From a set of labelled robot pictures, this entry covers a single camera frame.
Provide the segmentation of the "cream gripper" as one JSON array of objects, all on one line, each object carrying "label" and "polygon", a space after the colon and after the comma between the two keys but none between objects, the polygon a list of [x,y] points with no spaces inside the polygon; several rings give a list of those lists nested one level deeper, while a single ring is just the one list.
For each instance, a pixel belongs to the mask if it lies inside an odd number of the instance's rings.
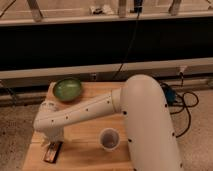
[{"label": "cream gripper", "polygon": [[49,143],[53,143],[53,142],[63,142],[64,141],[64,137],[63,136],[53,136],[53,137],[48,137],[46,135],[43,136],[43,142],[41,144],[41,147],[46,146]]}]

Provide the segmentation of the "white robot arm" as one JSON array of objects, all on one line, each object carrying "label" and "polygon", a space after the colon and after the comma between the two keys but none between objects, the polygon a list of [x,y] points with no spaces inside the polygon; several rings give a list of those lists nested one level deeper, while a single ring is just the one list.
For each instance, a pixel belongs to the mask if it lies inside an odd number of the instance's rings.
[{"label": "white robot arm", "polygon": [[68,125],[115,113],[124,117],[134,171],[184,171],[163,89],[148,75],[134,75],[118,89],[63,110],[52,101],[44,101],[34,129],[57,141]]}]

